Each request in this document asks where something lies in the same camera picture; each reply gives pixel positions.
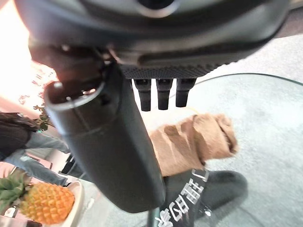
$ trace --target gray carpet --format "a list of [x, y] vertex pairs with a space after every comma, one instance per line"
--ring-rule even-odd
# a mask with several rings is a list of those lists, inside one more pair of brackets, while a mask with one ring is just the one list
[[236, 158], [208, 167], [238, 171], [249, 182], [248, 199], [217, 226], [301, 227], [303, 86], [239, 75], [205, 81], [191, 95], [188, 106], [232, 118], [241, 147]]

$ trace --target black bag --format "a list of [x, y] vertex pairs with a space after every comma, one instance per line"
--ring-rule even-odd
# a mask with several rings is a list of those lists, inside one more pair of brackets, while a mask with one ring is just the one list
[[0, 122], [19, 125], [22, 128], [36, 132], [39, 130], [39, 125], [32, 119], [23, 116], [21, 113], [0, 113]]

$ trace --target pineapple leaves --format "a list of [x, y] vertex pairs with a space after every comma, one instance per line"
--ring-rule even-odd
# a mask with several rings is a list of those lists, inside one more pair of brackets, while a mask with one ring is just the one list
[[23, 190], [24, 190], [24, 185], [20, 183], [18, 187], [15, 187], [13, 189], [13, 192], [19, 197], [20, 195], [22, 195]]
[[0, 214], [4, 212], [4, 209], [7, 208], [8, 205], [9, 205], [8, 200], [0, 201]]
[[12, 185], [12, 183], [9, 179], [7, 179], [7, 178], [1, 178], [0, 179], [0, 189], [8, 190], [8, 189], [12, 189], [12, 186], [13, 185]]
[[15, 197], [16, 194], [13, 190], [3, 190], [0, 192], [0, 200], [8, 200], [12, 197]]

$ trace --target screw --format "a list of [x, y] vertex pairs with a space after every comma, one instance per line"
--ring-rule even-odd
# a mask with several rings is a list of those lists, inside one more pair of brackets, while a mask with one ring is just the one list
[[69, 45], [62, 45], [61, 48], [64, 51], [69, 51], [71, 49], [71, 47]]

